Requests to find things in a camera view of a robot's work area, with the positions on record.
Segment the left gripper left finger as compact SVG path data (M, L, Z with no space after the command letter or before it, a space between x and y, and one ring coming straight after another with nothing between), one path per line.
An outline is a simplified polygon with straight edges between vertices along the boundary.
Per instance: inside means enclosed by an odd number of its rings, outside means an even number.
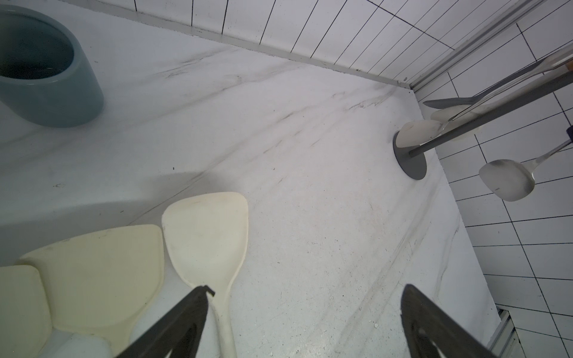
M215 292L198 286L127 347L120 357L195 357Z

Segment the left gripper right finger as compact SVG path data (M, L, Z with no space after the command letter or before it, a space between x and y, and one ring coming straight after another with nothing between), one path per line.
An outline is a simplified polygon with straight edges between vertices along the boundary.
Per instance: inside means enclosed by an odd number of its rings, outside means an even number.
M413 284L401 296L401 323L412 357L494 357Z

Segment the cream slotted turner green handle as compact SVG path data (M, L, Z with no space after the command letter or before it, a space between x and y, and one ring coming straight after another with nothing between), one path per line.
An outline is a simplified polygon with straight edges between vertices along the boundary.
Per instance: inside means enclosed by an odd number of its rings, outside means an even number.
M164 284L164 237L157 225L111 228L33 250L19 263L39 271L54 328L102 338L117 356Z

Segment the cream spoon wooden handle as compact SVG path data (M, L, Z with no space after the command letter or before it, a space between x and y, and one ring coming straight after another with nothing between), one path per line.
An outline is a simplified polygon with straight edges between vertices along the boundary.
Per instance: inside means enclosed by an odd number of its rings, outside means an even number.
M236 357L231 288L246 257L249 206L238 192L215 192L171 204L162 215L172 265L189 287L209 286L222 357Z

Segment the cream spatula green handle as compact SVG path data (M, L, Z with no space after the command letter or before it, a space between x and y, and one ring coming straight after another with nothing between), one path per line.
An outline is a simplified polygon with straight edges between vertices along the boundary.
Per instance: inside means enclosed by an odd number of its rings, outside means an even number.
M39 271L27 265L1 268L1 356L37 357L52 334Z

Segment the cream utensil dark wooden handle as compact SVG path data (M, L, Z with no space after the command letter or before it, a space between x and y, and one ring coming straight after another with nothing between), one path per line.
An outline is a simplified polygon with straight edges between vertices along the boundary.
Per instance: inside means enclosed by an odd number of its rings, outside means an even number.
M504 201L519 201L531 194L536 186L534 170L559 150L572 144L569 139L550 152L525 163L512 160L496 160L479 170L480 179L487 188Z

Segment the cream spatula light wooden handle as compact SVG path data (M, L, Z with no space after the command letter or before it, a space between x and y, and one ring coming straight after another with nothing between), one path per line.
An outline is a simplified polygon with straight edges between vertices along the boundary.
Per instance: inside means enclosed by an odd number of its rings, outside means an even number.
M469 120L475 119L477 116L484 114L489 110L497 108L495 107L489 109L488 108L489 105L490 104L484 103L477 109L473 110L471 113L467 113L463 117L458 117L455 121L457 121L458 119L462 119L465 123L467 123ZM397 146L399 148L405 148L410 146L422 145L423 143L426 143L440 136L440 134L447 127L449 127L451 123L452 122L450 122L443 128L443 123L434 121L432 119L422 120L417 122L408 122L398 132Z

